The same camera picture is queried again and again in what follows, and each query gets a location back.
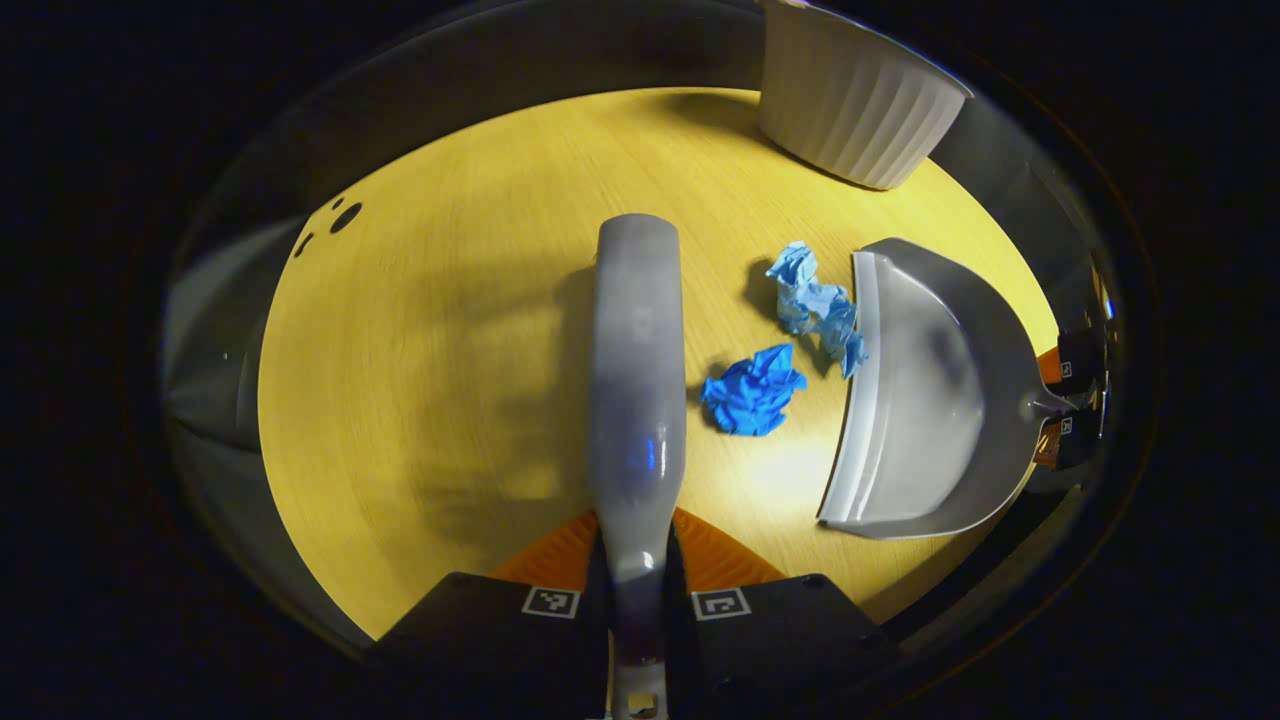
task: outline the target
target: dark background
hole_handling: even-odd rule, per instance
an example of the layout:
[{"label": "dark background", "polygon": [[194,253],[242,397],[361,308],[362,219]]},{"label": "dark background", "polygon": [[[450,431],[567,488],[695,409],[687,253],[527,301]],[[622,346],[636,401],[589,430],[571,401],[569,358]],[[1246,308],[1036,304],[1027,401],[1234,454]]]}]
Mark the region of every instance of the dark background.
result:
[{"label": "dark background", "polygon": [[[1234,340],[1261,332],[1275,242],[1257,214],[1275,190],[1260,42],[1271,18],[1211,4],[838,5],[923,47],[975,54],[1061,117],[1134,210],[1169,331],[1161,438],[1125,520],[1048,610],[904,715],[1275,708],[1263,667],[1274,676],[1277,525],[1249,479],[1276,477],[1276,462],[1253,439],[1263,416],[1231,402],[1274,395],[1261,354]],[[19,14],[13,137],[32,164],[14,174],[36,191],[37,227],[10,241],[10,400],[26,430],[14,624],[32,716],[324,716],[369,701],[300,626],[251,611],[265,600],[211,547],[178,539],[188,520],[159,419],[137,397],[154,370],[137,359],[168,270],[156,238],[177,242],[216,174],[292,101],[438,8]]]}]

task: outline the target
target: orange gripper pad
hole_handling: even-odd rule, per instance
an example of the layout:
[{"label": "orange gripper pad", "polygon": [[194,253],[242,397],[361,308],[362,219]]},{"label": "orange gripper pad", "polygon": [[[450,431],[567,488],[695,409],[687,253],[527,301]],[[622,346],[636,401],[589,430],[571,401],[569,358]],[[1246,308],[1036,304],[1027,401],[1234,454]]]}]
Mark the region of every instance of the orange gripper pad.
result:
[{"label": "orange gripper pad", "polygon": [[[672,518],[685,557],[690,592],[707,592],[786,578],[777,568],[710,523],[676,509]],[[499,580],[581,592],[599,521],[588,510],[538,538],[498,568]]]}]

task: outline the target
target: wooden table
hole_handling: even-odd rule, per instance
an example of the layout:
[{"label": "wooden table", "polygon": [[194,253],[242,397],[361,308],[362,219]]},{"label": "wooden table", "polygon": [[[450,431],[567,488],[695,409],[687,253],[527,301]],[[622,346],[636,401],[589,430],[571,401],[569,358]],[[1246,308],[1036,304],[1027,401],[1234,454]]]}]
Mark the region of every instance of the wooden table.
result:
[{"label": "wooden table", "polygon": [[938,167],[887,192],[850,186],[765,140],[756,100],[663,88],[530,108],[383,167],[307,222],[262,343],[262,455],[303,560],[370,635],[445,573],[490,573],[590,506],[591,268],[600,223],[622,213],[681,233],[682,507],[786,574],[826,573],[877,621],[989,532],[996,520],[877,542],[815,525],[847,383],[812,343],[796,351],[809,389],[773,434],[730,437],[703,419],[708,372],[791,340],[763,273],[795,240],[814,249],[819,279],[851,286],[852,251],[909,238],[996,287],[1037,352],[1057,334],[1012,243]]}]

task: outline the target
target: table surface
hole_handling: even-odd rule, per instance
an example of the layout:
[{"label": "table surface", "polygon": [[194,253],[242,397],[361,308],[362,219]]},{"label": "table surface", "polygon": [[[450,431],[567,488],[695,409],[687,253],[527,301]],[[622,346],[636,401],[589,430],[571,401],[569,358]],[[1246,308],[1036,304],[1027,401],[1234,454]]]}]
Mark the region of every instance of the table surface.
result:
[{"label": "table surface", "polygon": [[841,182],[756,129],[758,97],[659,88],[525,109],[380,168],[310,218],[262,343],[262,455],[298,552],[370,635],[445,573],[492,573],[590,506],[593,258],[600,223],[623,213],[681,233],[681,507],[788,575],[826,573],[877,621],[998,521],[892,542],[819,528],[849,383],[812,342],[796,347],[809,388],[773,434],[730,437],[703,418],[709,372],[795,340],[763,275],[795,240],[820,281],[851,286],[852,251],[908,238],[1000,291],[1037,354],[1057,336],[1014,245],[942,169],[927,160],[883,192]]}]

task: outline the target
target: dark hole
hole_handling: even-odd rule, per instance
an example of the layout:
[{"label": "dark hole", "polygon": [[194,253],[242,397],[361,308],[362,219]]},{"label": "dark hole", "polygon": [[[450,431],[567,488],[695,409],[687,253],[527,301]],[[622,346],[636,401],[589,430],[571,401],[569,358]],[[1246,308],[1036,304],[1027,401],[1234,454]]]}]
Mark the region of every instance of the dark hole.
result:
[{"label": "dark hole", "polygon": [[360,209],[362,206],[364,205],[361,202],[356,202],[351,208],[343,210],[342,214],[338,215],[338,219],[333,222],[333,225],[329,227],[329,232],[335,233],[342,228],[347,227],[347,224],[351,223],[351,220],[356,219],[356,215],[360,214]]},{"label": "dark hole", "polygon": [[302,255],[302,250],[306,249],[307,243],[311,242],[311,238],[315,236],[316,233],[308,232],[307,237],[303,237],[302,242],[298,243],[298,249],[293,251],[293,256],[297,258],[298,255]]}]

